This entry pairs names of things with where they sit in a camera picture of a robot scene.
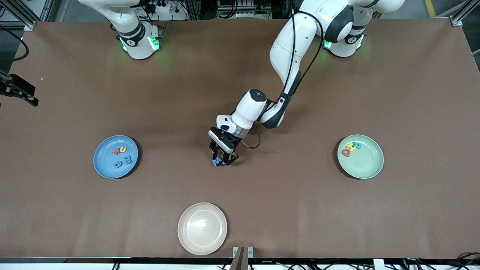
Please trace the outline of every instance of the table surface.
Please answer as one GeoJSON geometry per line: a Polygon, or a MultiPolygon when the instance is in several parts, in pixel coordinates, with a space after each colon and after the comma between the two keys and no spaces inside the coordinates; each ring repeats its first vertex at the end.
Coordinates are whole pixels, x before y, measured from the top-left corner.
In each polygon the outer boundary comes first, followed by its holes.
{"type": "Polygon", "coordinates": [[[260,127],[258,149],[240,145],[233,165],[212,166],[216,115],[249,88],[271,99],[281,91],[269,50],[284,23],[173,22],[144,61],[106,23],[26,32],[30,55],[11,72],[36,86],[40,104],[0,99],[0,256],[194,257],[177,223],[198,202],[228,220],[209,257],[241,245],[277,258],[478,251],[480,76],[447,19],[373,20],[353,57],[322,51],[280,127],[260,127]],[[141,161],[104,179],[92,156],[117,134],[138,141],[141,161]],[[350,134],[382,147],[377,177],[339,169],[336,147],[350,134]]]}

